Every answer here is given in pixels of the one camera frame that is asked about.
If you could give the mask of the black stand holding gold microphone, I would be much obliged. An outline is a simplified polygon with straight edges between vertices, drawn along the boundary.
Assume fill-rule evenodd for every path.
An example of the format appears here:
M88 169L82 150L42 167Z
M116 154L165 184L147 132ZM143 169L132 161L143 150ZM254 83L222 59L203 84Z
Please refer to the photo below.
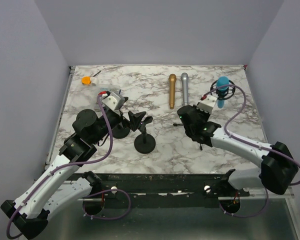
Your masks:
M115 139L124 139L129 135L130 131L128 127L123 127L119 124L112 129L112 135Z

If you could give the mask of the black round-base microphone stand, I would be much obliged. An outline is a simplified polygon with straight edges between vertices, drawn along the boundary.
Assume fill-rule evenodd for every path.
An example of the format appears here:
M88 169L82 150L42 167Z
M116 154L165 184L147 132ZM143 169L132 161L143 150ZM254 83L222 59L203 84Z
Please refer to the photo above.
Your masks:
M141 154L149 154L156 147L155 138L147 133L146 125L153 121L152 116L147 116L141 123L138 130L141 132L134 140L134 148Z

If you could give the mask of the black tripod shock-mount stand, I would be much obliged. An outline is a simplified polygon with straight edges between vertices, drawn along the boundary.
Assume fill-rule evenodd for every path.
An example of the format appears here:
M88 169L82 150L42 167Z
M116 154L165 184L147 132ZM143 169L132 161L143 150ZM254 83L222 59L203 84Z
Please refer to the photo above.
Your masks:
M220 124L209 121L215 106L222 108L224 101L234 96L236 87L227 77L220 77L212 83L210 92L203 95L197 104L185 105L177 110L185 134L200 145L212 147L211 138Z

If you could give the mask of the blue foam-head microphone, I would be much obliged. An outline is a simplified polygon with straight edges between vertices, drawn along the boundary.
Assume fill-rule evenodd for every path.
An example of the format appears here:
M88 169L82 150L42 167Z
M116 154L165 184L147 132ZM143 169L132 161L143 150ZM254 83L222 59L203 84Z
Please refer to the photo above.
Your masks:
M229 87L228 84L230 83L230 80L226 76L221 76L217 82L216 82L216 87L217 87L217 95L218 95L218 100L217 100L217 106L219 109L222 109L225 104L225 97L228 94Z

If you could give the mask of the silver mesh-head microphone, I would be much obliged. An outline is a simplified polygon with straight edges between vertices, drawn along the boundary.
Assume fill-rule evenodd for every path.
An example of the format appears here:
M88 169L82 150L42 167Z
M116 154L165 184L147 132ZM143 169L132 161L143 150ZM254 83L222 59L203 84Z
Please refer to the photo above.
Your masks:
M187 106L189 104L189 76L186 72L181 74L181 83L182 83L182 98L183 98L183 105Z

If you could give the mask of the gold microphone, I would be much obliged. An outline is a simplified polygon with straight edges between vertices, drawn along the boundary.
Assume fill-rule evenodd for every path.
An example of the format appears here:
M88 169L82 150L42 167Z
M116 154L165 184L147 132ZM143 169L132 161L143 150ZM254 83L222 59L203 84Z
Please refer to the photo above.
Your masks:
M169 82L169 108L172 110L175 107L175 92L176 92L177 77L175 74L170 74L168 77Z

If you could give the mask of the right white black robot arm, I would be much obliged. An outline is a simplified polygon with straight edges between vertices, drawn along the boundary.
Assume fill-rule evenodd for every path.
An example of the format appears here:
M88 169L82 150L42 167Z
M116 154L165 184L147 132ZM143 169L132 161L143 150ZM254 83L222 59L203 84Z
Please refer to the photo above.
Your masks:
M185 134L192 141L229 151L256 166L246 170L229 170L220 183L220 191L224 195L231 196L244 188L265 188L274 194L283 195L291 185L299 167L293 162L293 156L284 143L256 142L226 133L220 124L208 120L208 112L195 105L183 106L177 110L177 114Z

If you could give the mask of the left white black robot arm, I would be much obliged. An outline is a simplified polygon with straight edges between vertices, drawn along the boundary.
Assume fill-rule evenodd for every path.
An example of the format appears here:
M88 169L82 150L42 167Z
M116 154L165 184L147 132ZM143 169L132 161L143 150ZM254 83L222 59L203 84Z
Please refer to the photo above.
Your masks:
M106 136L113 142L112 130L118 125L133 132L139 129L146 112L129 111L125 118L121 107L127 100L115 92L101 92L97 96L101 117L92 109L77 114L72 124L74 133L64 141L48 169L25 193L15 200L5 200L0 206L9 218L8 239L37 237L48 225L49 217L61 207L58 201L63 197L56 193L58 188L80 167L95 163L90 158L97 151L96 145Z

